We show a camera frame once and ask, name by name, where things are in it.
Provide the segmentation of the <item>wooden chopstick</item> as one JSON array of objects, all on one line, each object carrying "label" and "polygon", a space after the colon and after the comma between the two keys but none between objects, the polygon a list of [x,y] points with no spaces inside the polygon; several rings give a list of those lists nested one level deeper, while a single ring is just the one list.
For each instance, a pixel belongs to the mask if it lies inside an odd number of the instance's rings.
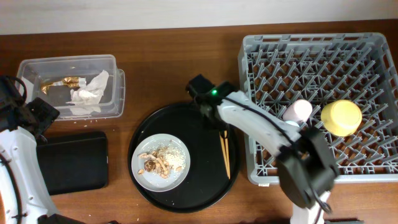
[{"label": "wooden chopstick", "polygon": [[230,171],[229,171],[228,157],[227,157],[226,148],[225,148],[225,140],[222,137],[221,133],[219,133],[219,137],[220,137],[220,143],[221,143],[221,150],[223,153],[224,165],[225,165],[225,169],[226,169],[226,175],[227,175],[228,179],[230,179],[230,173],[229,173]]},{"label": "wooden chopstick", "polygon": [[229,164],[229,145],[228,145],[228,131],[224,131],[224,145],[226,151],[226,161],[227,161],[227,168],[228,168],[228,179],[231,178],[231,171],[230,171],[230,164]]}]

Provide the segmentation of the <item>gold coffee sachet wrapper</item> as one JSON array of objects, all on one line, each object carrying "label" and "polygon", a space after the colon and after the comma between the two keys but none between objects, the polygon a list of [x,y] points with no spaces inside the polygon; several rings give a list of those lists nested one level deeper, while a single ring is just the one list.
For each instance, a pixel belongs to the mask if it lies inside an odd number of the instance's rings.
[{"label": "gold coffee sachet wrapper", "polygon": [[65,77],[60,81],[43,84],[40,89],[44,94],[47,94],[48,90],[52,86],[67,86],[69,88],[77,88],[86,86],[86,78],[82,77]]}]

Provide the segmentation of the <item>white tissue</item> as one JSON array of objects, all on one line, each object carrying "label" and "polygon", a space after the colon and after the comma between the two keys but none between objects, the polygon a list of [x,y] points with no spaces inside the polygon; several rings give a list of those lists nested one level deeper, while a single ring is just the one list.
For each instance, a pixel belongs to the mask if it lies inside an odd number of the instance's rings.
[{"label": "white tissue", "polygon": [[99,75],[94,77],[89,84],[80,87],[78,90],[71,90],[71,100],[69,104],[74,104],[76,108],[71,108],[70,111],[75,116],[89,115],[92,112],[101,112],[98,104],[108,82],[109,73],[103,70]]}]

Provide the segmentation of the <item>food scraps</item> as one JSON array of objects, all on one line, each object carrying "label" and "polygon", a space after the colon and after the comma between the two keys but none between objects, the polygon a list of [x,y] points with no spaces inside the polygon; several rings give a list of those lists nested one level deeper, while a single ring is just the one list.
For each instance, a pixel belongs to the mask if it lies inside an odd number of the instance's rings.
[{"label": "food scraps", "polygon": [[180,173],[186,168],[186,157],[183,151],[171,144],[159,144],[148,152],[138,155],[144,161],[144,167],[137,173],[155,173],[163,179],[168,179],[173,172]]}]

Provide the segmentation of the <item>grey plate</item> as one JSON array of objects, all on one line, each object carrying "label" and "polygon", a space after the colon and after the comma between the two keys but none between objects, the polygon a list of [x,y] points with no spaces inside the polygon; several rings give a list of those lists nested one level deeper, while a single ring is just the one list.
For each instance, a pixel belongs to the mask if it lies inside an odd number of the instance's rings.
[{"label": "grey plate", "polygon": [[[143,152],[148,152],[151,149],[157,147],[159,144],[171,144],[183,151],[186,157],[186,168],[180,172],[173,172],[168,179],[163,179],[155,173],[144,172],[139,175],[137,171],[144,167],[144,161],[138,158],[138,155]],[[134,152],[131,159],[131,170],[135,180],[139,185],[146,190],[152,192],[166,192],[176,188],[180,185],[188,175],[190,169],[190,153],[187,146],[183,141],[170,134],[155,134],[148,138],[145,138],[138,146],[134,147]]]}]

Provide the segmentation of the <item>pink cup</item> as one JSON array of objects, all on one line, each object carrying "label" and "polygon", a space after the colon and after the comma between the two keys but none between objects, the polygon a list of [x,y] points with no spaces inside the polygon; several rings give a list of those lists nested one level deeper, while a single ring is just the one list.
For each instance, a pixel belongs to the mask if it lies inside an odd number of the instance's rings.
[{"label": "pink cup", "polygon": [[297,100],[293,102],[283,113],[284,121],[293,121],[295,123],[306,123],[312,113],[312,105],[307,100]]}]

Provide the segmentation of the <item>yellow bowl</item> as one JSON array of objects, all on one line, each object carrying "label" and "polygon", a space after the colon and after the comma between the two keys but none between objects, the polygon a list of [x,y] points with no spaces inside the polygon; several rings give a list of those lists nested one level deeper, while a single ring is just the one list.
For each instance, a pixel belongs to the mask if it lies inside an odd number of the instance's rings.
[{"label": "yellow bowl", "polygon": [[327,104],[321,111],[321,121],[325,129],[340,137],[354,134],[362,118],[360,108],[349,100],[337,100]]}]

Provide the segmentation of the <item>blue cup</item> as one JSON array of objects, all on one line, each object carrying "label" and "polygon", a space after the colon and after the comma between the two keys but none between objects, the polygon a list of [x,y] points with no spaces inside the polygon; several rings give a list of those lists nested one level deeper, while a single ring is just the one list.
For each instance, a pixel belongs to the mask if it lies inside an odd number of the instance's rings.
[{"label": "blue cup", "polygon": [[287,124],[295,126],[295,127],[300,127],[298,123],[296,123],[295,121],[285,121]]}]

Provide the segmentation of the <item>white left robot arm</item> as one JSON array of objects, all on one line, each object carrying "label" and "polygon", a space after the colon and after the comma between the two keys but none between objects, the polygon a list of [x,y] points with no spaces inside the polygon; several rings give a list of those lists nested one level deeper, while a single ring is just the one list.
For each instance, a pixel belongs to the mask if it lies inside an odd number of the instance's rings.
[{"label": "white left robot arm", "polygon": [[75,223],[59,214],[37,159],[37,139],[59,116],[41,98],[26,102],[16,77],[1,77],[1,199],[6,223]]}]

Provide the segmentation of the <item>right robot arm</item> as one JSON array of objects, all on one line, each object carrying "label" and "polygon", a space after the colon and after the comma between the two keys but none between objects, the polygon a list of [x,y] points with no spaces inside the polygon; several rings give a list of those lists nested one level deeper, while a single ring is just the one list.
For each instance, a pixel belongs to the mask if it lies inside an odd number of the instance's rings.
[{"label": "right robot arm", "polygon": [[186,91],[222,139],[233,126],[275,158],[280,187],[294,205],[291,223],[324,223],[324,214],[332,212],[327,200],[339,172],[318,128],[301,130],[282,121],[229,82],[216,86],[197,75],[188,82]]}]

